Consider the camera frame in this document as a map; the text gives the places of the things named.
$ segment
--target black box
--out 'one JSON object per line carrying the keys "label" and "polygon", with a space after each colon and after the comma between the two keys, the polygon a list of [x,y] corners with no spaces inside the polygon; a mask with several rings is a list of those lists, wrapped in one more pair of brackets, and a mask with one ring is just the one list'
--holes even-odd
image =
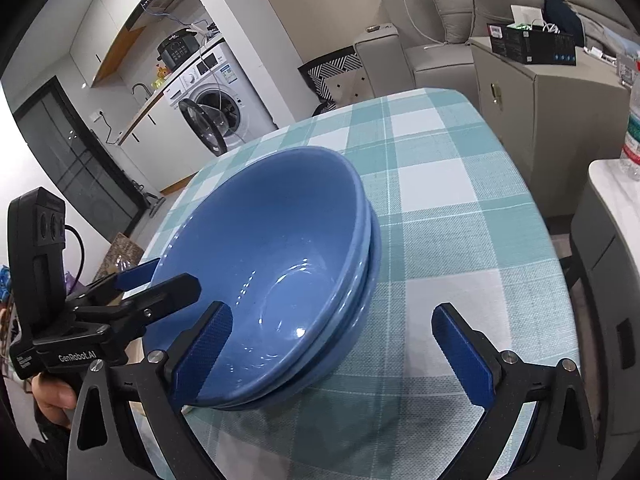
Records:
{"label": "black box", "polygon": [[490,23],[489,37],[494,54],[523,64],[575,66],[575,41],[571,34],[543,32],[541,27],[519,30],[502,23]]}

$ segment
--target stack of bowls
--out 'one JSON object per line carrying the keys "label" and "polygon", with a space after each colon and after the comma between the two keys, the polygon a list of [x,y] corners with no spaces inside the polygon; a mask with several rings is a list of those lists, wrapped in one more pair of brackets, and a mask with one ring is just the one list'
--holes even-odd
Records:
{"label": "stack of bowls", "polygon": [[380,226],[340,154],[292,148],[239,171],[169,242],[152,285],[188,272],[200,299],[153,323],[145,352],[166,350],[213,301],[234,322],[194,406],[252,410],[334,370],[366,323],[380,270]]}

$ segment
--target sofa armrest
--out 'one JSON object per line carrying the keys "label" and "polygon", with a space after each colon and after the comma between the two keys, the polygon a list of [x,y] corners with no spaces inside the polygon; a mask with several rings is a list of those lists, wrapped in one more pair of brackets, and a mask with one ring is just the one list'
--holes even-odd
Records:
{"label": "sofa armrest", "polygon": [[398,30],[391,23],[359,35],[353,47],[376,97],[415,88],[414,75],[404,57]]}

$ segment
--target sink faucet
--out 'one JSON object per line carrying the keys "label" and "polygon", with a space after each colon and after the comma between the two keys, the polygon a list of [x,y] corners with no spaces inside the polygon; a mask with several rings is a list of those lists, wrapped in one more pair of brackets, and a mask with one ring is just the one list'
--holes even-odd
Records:
{"label": "sink faucet", "polygon": [[147,88],[147,87],[146,87],[146,85],[145,85],[144,83],[136,83],[135,85],[133,85],[133,86],[131,87],[131,94],[132,94],[132,95],[135,95],[135,94],[136,94],[136,86],[142,86],[142,88],[144,88],[144,89],[145,89],[145,92],[146,92],[146,96],[147,96],[147,97],[151,97],[151,96],[153,95],[153,94],[152,94],[152,92],[149,90],[149,88]]}

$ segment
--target drawer handle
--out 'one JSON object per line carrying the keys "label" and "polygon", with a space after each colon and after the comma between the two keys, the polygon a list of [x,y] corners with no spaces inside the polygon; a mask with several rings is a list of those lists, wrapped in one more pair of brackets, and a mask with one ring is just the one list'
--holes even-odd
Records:
{"label": "drawer handle", "polygon": [[618,345],[620,346],[620,367],[623,370],[636,364],[636,345],[634,343],[634,329],[627,317],[616,327]]}
{"label": "drawer handle", "polygon": [[502,110],[502,90],[498,83],[491,83],[491,95],[494,97],[494,104],[497,104]]}

